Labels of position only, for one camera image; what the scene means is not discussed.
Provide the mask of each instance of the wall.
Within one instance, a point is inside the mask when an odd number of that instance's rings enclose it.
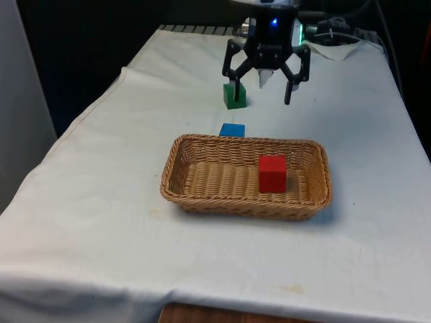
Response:
[[[55,140],[14,0],[0,1],[0,213]]]

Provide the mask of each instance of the basket rim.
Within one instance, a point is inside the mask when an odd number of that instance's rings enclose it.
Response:
[[[274,201],[264,201],[259,199],[251,199],[247,197],[233,197],[233,196],[197,196],[190,194],[176,194],[169,190],[169,178],[172,173],[172,165],[174,160],[176,159],[176,155],[178,153],[178,148],[180,144],[188,139],[198,140],[198,141],[228,141],[228,142],[264,142],[264,143],[285,143],[286,141],[293,144],[310,144],[319,149],[322,158],[323,171],[325,175],[325,184],[326,184],[326,195],[323,200],[319,202],[311,202],[311,201],[288,201],[288,202],[274,202]],[[166,161],[166,165],[164,166],[162,181],[160,183],[160,194],[168,201],[173,203],[185,203],[188,205],[198,205],[201,203],[205,204],[217,204],[223,201],[231,201],[239,205],[268,205],[271,207],[281,207],[285,209],[300,209],[302,207],[306,207],[307,209],[319,210],[326,207],[332,200],[332,189],[331,189],[331,180],[329,173],[329,162],[325,149],[323,146],[310,139],[272,139],[272,138],[253,138],[253,137],[220,137],[215,135],[194,135],[194,134],[186,134],[181,135],[175,139],[172,147],[170,149],[169,158]]]

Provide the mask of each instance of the table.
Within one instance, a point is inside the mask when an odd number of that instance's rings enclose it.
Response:
[[[226,110],[227,38],[157,32],[77,118],[0,216],[0,318],[156,322],[167,303],[324,322],[429,322],[431,169],[381,51],[312,55]],[[234,64],[244,57],[239,55]],[[331,207],[290,223],[192,215],[160,175],[184,133],[314,139]]]
[[[187,304],[169,304],[160,314],[158,323],[312,323],[291,318],[219,310]]]

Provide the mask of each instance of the wicker basket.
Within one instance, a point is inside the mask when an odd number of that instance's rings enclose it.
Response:
[[[286,193],[259,192],[260,155],[286,156]],[[188,212],[305,220],[331,202],[331,181],[325,150],[314,141],[183,135],[160,192]]]

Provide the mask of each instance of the dark background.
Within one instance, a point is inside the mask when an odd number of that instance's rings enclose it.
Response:
[[[346,13],[364,2],[325,0],[329,13]],[[431,108],[431,58],[421,65],[421,55],[431,1],[380,4],[398,56],[407,110],[430,157],[425,112]],[[229,0],[18,0],[18,6],[58,135],[108,88],[160,24],[235,26],[246,15]],[[321,0],[303,0],[302,9],[321,10]],[[376,30],[387,41],[374,5],[349,23]]]

